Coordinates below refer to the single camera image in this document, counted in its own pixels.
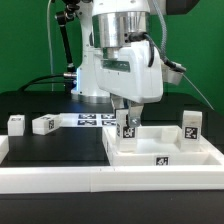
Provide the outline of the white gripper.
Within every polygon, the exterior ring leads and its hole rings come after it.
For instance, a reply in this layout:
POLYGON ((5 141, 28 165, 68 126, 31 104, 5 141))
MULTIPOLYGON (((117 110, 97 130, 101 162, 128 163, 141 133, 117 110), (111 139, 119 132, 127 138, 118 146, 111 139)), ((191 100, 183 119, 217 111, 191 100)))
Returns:
POLYGON ((144 103, 158 102, 163 95, 161 60, 157 49, 154 49, 151 67, 148 66, 150 59, 148 41, 132 42, 128 47, 120 48, 117 60, 105 60, 100 50, 94 52, 97 84, 112 94, 113 109, 125 108, 123 98, 131 100, 128 102, 130 127, 141 124, 144 103))

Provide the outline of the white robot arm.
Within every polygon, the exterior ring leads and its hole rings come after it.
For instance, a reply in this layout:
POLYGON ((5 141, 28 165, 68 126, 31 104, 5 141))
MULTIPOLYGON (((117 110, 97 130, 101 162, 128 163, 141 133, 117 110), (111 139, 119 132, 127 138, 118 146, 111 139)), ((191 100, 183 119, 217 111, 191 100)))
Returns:
POLYGON ((110 101, 125 109, 130 127, 141 123, 146 103, 161 100, 163 84, 177 82, 186 69, 166 56, 166 15, 191 11, 200 0, 64 0, 66 17, 81 22, 83 59, 73 96, 110 101))

